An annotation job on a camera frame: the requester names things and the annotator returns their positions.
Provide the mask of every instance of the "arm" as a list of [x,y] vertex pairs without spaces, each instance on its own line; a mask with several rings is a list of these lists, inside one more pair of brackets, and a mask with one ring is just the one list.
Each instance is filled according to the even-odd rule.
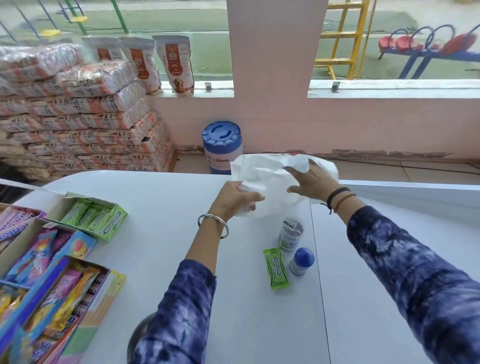
[[[264,199],[258,193],[240,192],[240,185],[225,183],[208,213],[226,222],[243,205]],[[145,336],[137,344],[132,364],[204,362],[222,229],[215,219],[204,218]]]
[[[326,201],[341,185],[311,164],[307,173],[288,169],[300,183],[289,192]],[[480,362],[480,283],[357,197],[344,199],[349,194],[334,197],[332,207],[428,357],[437,364]]]

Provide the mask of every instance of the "tie-dye sleeve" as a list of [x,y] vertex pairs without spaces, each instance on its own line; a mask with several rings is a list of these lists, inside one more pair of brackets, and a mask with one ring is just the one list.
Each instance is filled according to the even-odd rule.
[[132,364],[203,364],[216,277],[203,264],[183,260]]
[[480,363],[480,283],[373,207],[353,214],[347,234],[434,363]]

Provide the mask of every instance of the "tiled floor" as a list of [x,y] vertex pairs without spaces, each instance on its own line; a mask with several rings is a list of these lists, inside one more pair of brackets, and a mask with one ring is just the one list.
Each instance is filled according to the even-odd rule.
[[[480,184],[480,164],[332,160],[343,180]],[[205,155],[179,154],[174,172],[210,173]]]

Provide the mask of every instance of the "blue lid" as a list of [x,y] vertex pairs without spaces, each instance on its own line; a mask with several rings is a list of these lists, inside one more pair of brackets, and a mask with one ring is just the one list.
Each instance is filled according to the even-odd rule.
[[216,121],[202,132],[204,148],[215,154],[226,154],[241,145],[241,133],[237,124],[231,121]]
[[311,267],[315,263],[315,256],[308,248],[297,249],[295,255],[293,256],[293,259],[299,267],[304,268]]

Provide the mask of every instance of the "window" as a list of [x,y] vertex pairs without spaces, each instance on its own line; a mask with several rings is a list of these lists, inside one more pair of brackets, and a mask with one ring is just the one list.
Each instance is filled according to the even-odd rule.
[[330,0],[312,79],[479,79],[479,23],[471,0]]
[[[85,32],[112,37],[125,36],[126,32],[146,38],[157,34],[186,35],[190,38],[196,81],[233,79],[226,1],[114,1],[118,11],[106,0],[45,2],[45,10],[29,0],[15,1],[17,9],[12,6],[2,19],[15,19],[7,25],[22,42],[36,40],[35,32],[42,34],[55,27],[62,31],[58,37],[78,43],[82,43]],[[79,18],[87,19],[76,22],[68,4]],[[164,72],[158,55],[155,60],[160,72]],[[167,80],[165,74],[160,77]]]

